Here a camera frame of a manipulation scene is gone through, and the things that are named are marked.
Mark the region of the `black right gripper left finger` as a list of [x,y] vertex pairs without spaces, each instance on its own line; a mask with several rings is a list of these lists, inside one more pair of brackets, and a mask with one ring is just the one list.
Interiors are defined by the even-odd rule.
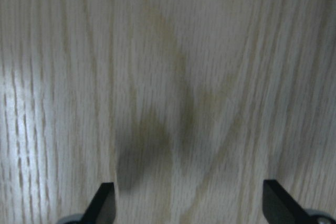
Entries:
[[80,223],[114,223],[116,218],[114,183],[102,183],[80,219]]

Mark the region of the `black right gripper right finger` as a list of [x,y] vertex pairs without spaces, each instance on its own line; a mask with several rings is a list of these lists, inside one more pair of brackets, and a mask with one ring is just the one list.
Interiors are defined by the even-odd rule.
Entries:
[[263,214],[270,224],[319,223],[274,179],[263,181]]

